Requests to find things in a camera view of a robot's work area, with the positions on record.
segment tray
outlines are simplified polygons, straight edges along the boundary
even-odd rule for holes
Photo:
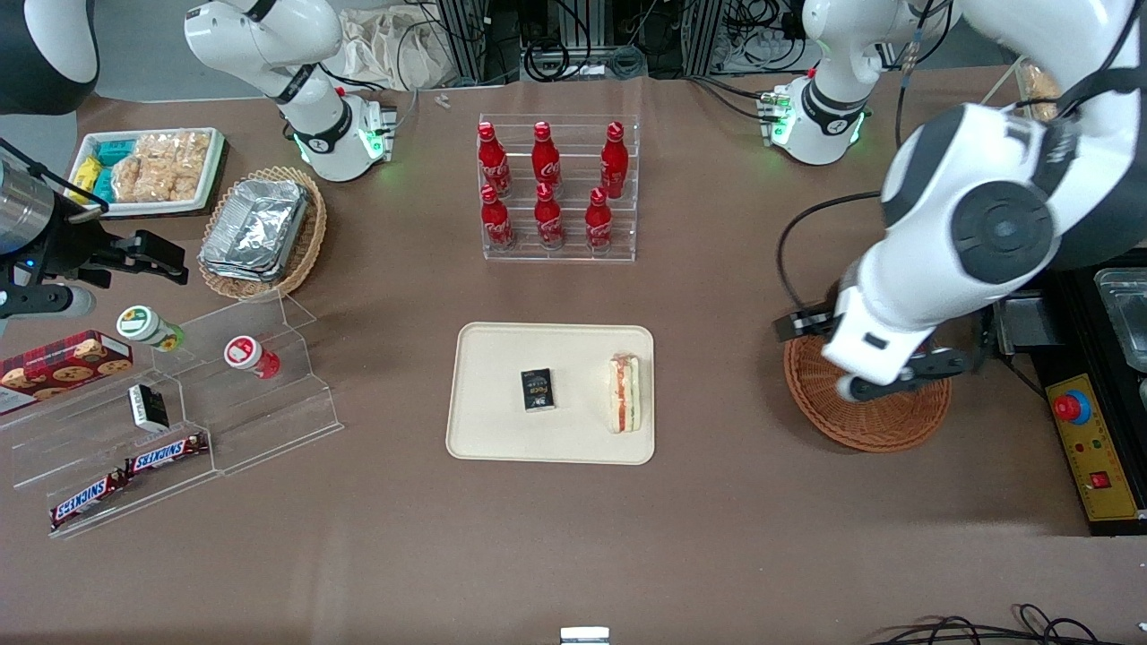
[[[94,132],[85,134],[79,145],[79,151],[72,161],[68,180],[75,181],[79,164],[95,151],[95,147],[104,141],[123,141],[125,139],[139,139],[143,134],[174,134],[180,131],[202,132],[211,135],[211,143],[208,146],[208,156],[203,162],[203,172],[200,173],[200,185],[195,189],[194,200],[181,200],[178,202],[140,202],[140,203],[114,203],[108,208],[103,219],[116,218],[140,218],[140,217],[165,217],[173,213],[202,215],[203,209],[211,196],[216,182],[216,173],[219,171],[226,140],[221,132],[214,127],[173,127],[170,130],[122,130],[119,132]]]
[[[641,362],[641,425],[612,434],[609,359]],[[521,373],[548,367],[556,407],[525,412]],[[654,453],[654,345],[645,327],[470,322],[458,334],[446,449],[459,459],[639,466]]]

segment aluminum foil container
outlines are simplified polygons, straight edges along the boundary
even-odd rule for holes
[[[224,203],[200,250],[204,267],[227,278],[282,277],[306,212],[306,188],[294,181],[248,179]]]

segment small jar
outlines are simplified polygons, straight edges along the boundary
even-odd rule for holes
[[[116,331],[128,341],[150,345],[159,351],[172,351],[184,342],[179,325],[167,322],[150,306],[128,306],[116,320]]]
[[[270,379],[279,373],[279,355],[263,347],[251,336],[236,336],[227,343],[224,360],[235,370],[251,372],[260,379]]]

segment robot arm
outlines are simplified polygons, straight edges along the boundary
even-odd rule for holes
[[[1139,21],[1129,14],[1142,2],[1004,5],[965,0],[965,15],[1072,87],[1101,65],[1125,21]],[[1094,46],[1078,54],[1089,57],[1080,63],[1056,48],[1084,28],[1091,37],[1083,41]],[[1140,60],[1136,26],[1113,67],[1138,69]],[[918,130],[883,186],[884,240],[841,281],[824,349],[855,375],[841,394],[863,398],[858,382],[871,391],[918,378],[913,357],[937,325],[1004,297],[1058,254],[1098,262],[1141,240],[1142,101],[1141,90],[1109,92],[1082,106],[1077,119],[1048,124],[965,104]],[[1106,234],[1074,235],[1091,220],[1106,224]]]
[[[919,37],[936,37],[944,25],[958,20],[957,0],[807,0],[802,23],[820,45],[822,56],[816,76],[774,88],[770,104],[782,107],[766,109],[765,116],[777,119],[770,142],[807,164],[841,158],[884,71],[876,44],[912,41],[919,46],[918,30]]]
[[[362,174],[383,156],[379,103],[341,96],[319,63],[342,46],[325,0],[227,0],[187,13],[184,36],[203,64],[279,104],[303,158],[330,181]]]

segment coca-cola bottle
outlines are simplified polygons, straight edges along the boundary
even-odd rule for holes
[[[538,220],[541,248],[556,251],[565,244],[562,207],[554,201],[554,189],[549,184],[538,184],[538,203],[533,205],[533,218]]]
[[[609,252],[612,223],[614,213],[606,204],[606,191],[602,188],[590,191],[590,208],[585,210],[585,240],[593,255]]]
[[[504,251],[514,246],[509,212],[498,199],[498,191],[489,184],[482,187],[482,225],[486,228],[491,248]]]
[[[616,200],[625,189],[625,173],[630,170],[630,151],[622,141],[625,129],[615,121],[606,127],[606,147],[601,149],[601,187],[606,196]]]
[[[498,191],[498,196],[509,194],[509,160],[494,135],[493,124],[486,121],[478,124],[478,166],[486,182]]]
[[[553,139],[549,138],[549,124],[539,121],[533,124],[533,178],[538,180],[538,184],[547,184],[554,189],[554,196],[560,197],[562,194],[562,162],[561,155],[557,153],[557,146],[554,146]]]

